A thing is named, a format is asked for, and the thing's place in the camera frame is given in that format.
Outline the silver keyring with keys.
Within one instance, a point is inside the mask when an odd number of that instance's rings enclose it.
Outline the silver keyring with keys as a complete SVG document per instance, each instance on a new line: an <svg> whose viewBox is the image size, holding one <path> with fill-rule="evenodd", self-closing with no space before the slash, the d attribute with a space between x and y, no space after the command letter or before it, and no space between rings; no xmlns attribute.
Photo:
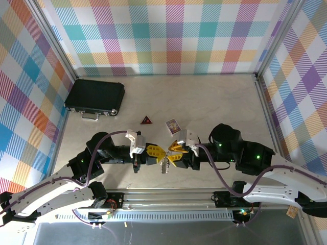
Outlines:
<svg viewBox="0 0 327 245"><path fill-rule="evenodd" d="M161 167L162 174L167 174L169 171L169 166L170 166L170 162L168 159L169 155L170 155L170 151L167 151L164 158L161 161L160 167Z"/></svg>

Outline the purple white card box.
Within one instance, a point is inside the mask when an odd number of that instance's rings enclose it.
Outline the purple white card box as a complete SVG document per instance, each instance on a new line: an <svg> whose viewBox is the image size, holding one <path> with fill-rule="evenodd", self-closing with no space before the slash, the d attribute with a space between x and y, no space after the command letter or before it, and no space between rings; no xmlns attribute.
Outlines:
<svg viewBox="0 0 327 245"><path fill-rule="evenodd" d="M174 118L166 121L165 125L172 136L181 131L180 125L178 124L177 120Z"/></svg>

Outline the black briefcase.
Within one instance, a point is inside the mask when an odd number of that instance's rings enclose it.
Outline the black briefcase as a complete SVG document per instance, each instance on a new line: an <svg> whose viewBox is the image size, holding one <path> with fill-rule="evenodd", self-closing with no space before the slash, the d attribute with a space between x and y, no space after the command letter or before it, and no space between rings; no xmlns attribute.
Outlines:
<svg viewBox="0 0 327 245"><path fill-rule="evenodd" d="M117 116L124 94L121 83L77 79L64 106L69 112L79 113L83 120L97 121L101 115Z"/></svg>

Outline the black controller box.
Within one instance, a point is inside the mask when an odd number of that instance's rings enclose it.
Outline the black controller box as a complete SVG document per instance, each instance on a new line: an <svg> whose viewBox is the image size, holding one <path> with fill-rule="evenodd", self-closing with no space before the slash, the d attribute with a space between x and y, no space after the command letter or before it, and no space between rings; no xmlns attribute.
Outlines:
<svg viewBox="0 0 327 245"><path fill-rule="evenodd" d="M234 210L233 212L234 223L240 224L243 222L248 222L252 214L254 214L253 210L250 209L240 209Z"/></svg>
<svg viewBox="0 0 327 245"><path fill-rule="evenodd" d="M114 211L105 211L105 212L88 212L87 218L89 220L95 220L95 221L107 221L111 219L114 215Z"/></svg>

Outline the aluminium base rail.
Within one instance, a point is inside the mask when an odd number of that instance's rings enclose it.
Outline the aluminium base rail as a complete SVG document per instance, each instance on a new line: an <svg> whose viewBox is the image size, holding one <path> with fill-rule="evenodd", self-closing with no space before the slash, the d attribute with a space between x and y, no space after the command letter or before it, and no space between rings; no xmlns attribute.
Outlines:
<svg viewBox="0 0 327 245"><path fill-rule="evenodd" d="M108 189L106 192L123 192L124 202L118 210L167 210L173 211L178 208L194 210L196 208L214 209L215 203L211 196L215 191L228 191L225 188L168 188L168 189ZM260 204L272 204L280 206L295 206L308 208L314 204L314 200L306 194L288 186L258 186L250 193L245 185L241 184L230 192L232 195L244 200ZM100 197L99 200L91 200L79 204L77 207L91 209L107 209L102 205L107 199Z"/></svg>

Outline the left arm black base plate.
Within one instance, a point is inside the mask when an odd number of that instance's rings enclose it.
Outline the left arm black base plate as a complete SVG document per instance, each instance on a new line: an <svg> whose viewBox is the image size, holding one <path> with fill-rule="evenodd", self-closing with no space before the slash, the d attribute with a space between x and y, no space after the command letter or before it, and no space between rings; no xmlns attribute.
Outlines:
<svg viewBox="0 0 327 245"><path fill-rule="evenodd" d="M123 192L107 192L107 199L102 208L121 209L124 202Z"/></svg>

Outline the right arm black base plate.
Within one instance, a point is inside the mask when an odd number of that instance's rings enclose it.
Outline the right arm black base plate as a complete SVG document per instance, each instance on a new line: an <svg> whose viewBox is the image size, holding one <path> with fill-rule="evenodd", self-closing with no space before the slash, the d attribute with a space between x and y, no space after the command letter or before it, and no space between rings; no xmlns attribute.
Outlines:
<svg viewBox="0 0 327 245"><path fill-rule="evenodd" d="M241 197L232 195L229 191L215 191L211 196L216 208L258 207L259 202L250 203Z"/></svg>

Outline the aluminium frame post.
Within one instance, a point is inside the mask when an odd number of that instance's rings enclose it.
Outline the aluminium frame post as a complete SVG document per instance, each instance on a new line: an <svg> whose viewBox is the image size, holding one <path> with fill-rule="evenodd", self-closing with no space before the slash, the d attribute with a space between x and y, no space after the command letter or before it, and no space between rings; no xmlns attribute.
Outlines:
<svg viewBox="0 0 327 245"><path fill-rule="evenodd" d="M64 52L55 32L53 31L50 23L48 22L44 12L42 11L37 0L24 0L30 9L32 15L35 17L40 29L42 30L45 38L49 42L51 48L54 50L58 60L61 62L63 68L67 72L68 76L75 81L78 78L77 73L73 69L67 55Z"/></svg>
<svg viewBox="0 0 327 245"><path fill-rule="evenodd" d="M284 9L279 15L276 25L271 32L266 47L259 58L256 72L254 73L257 80L263 76L269 64L272 62L274 55L290 30L292 23L305 1L306 0L287 0Z"/></svg>

